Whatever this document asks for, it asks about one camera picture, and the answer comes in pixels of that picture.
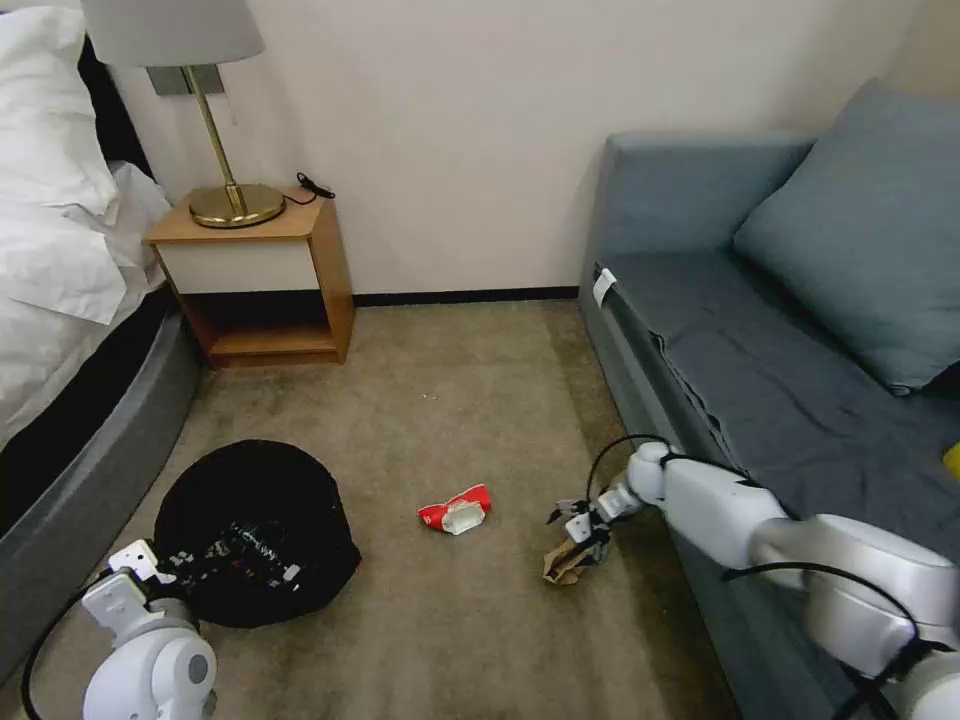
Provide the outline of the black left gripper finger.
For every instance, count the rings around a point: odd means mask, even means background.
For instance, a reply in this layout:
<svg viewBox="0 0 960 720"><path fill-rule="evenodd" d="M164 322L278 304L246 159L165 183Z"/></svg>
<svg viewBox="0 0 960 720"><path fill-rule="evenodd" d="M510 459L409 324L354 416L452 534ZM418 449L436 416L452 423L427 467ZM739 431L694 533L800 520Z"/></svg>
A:
<svg viewBox="0 0 960 720"><path fill-rule="evenodd" d="M279 564L286 529L278 521L234 521L218 531L202 551L205 559L226 558Z"/></svg>
<svg viewBox="0 0 960 720"><path fill-rule="evenodd" d="M278 588L296 590L302 574L303 567L296 563L225 558L200 571L200 584L210 590L250 593Z"/></svg>

